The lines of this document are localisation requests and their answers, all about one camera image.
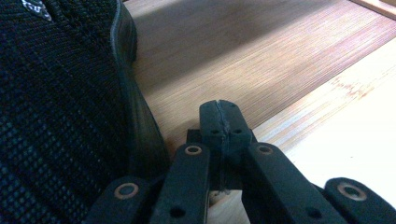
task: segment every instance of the shoe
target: shoe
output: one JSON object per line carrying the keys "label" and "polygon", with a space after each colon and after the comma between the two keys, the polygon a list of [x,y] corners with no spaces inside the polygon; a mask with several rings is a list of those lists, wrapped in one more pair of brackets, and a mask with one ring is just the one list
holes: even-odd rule
{"label": "shoe", "polygon": [[0,7],[0,223],[80,223],[112,180],[164,174],[121,0]]}

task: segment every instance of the black mesh fabric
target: black mesh fabric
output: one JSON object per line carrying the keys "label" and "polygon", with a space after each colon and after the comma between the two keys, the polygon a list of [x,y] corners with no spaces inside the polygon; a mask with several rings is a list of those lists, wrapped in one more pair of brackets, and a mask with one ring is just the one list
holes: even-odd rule
{"label": "black mesh fabric", "polygon": [[0,1],[1,223],[79,223],[126,175],[116,2],[45,4],[52,21]]}

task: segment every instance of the metal grommet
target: metal grommet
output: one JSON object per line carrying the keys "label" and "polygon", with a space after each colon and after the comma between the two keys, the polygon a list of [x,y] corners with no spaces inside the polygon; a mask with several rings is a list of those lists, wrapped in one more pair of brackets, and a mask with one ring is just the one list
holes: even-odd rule
{"label": "metal grommet", "polygon": [[363,190],[346,182],[340,183],[337,189],[342,195],[353,201],[363,202],[367,199],[367,194]]}
{"label": "metal grommet", "polygon": [[262,155],[271,155],[274,151],[267,146],[257,146],[257,150],[262,154]]}
{"label": "metal grommet", "polygon": [[187,155],[196,156],[201,154],[202,149],[198,146],[190,146],[190,147],[186,147],[184,151],[186,152]]}
{"label": "metal grommet", "polygon": [[136,195],[139,187],[134,183],[125,183],[119,185],[114,190],[114,196],[120,200],[130,199]]}

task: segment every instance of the black sneaker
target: black sneaker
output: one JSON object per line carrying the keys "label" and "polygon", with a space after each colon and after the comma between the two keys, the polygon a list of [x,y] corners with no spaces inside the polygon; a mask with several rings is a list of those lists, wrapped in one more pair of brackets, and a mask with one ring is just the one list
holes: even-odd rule
{"label": "black sneaker", "polygon": [[121,0],[0,8],[0,223],[81,222],[112,180],[166,172]]}

